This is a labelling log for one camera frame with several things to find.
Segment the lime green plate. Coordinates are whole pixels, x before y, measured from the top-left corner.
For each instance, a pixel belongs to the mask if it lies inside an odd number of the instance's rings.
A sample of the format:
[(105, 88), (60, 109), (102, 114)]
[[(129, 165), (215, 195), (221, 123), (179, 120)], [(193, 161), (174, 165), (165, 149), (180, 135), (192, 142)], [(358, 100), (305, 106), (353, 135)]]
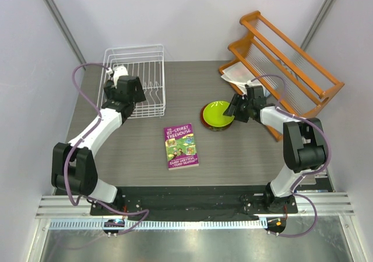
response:
[(224, 112), (230, 105), (227, 101), (213, 101), (208, 103), (202, 111), (204, 121), (215, 128), (223, 128), (234, 121), (234, 116), (226, 116)]

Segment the red floral plate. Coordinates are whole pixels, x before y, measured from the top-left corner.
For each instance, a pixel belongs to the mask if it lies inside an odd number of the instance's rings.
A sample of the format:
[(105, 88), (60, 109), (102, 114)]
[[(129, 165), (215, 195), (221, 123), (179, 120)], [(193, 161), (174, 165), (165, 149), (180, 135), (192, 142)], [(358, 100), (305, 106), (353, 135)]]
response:
[(204, 106), (201, 108), (201, 110), (200, 110), (200, 114), (199, 114), (200, 122), (201, 122), (201, 124), (202, 124), (205, 128), (207, 128), (207, 129), (209, 129), (209, 130), (211, 130), (211, 131), (219, 132), (219, 131), (224, 131), (224, 130), (228, 129), (228, 128), (232, 125), (232, 122), (231, 122), (230, 124), (226, 125), (226, 126), (219, 126), (219, 127), (217, 127), (217, 126), (212, 126), (212, 125), (208, 124), (208, 123), (205, 121), (205, 119), (203, 118), (203, 112), (204, 112), (204, 110), (205, 110), (206, 107), (207, 107), (207, 105), (204, 105)]

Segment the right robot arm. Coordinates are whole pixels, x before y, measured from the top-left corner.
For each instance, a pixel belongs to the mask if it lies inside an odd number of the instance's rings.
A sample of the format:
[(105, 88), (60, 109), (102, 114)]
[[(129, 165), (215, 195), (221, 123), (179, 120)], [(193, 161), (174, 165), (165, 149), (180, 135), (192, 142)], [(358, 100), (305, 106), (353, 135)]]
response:
[(233, 96), (223, 115), (240, 122), (253, 119), (282, 134), (284, 166), (266, 185), (262, 200), (266, 212), (278, 213), (306, 176), (328, 166), (330, 143), (318, 118), (303, 118), (268, 104), (260, 85), (246, 84), (245, 89), (246, 94)]

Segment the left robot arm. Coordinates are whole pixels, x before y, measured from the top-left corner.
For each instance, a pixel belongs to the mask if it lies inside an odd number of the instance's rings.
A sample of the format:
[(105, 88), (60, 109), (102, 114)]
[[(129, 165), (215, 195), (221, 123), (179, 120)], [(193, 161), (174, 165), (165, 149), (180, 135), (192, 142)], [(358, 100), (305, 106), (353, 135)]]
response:
[(57, 143), (52, 152), (51, 184), (57, 189), (104, 203), (112, 215), (125, 205), (121, 189), (99, 179), (95, 156), (111, 134), (146, 100), (140, 79), (115, 76), (104, 86), (106, 101), (90, 125), (69, 143)]

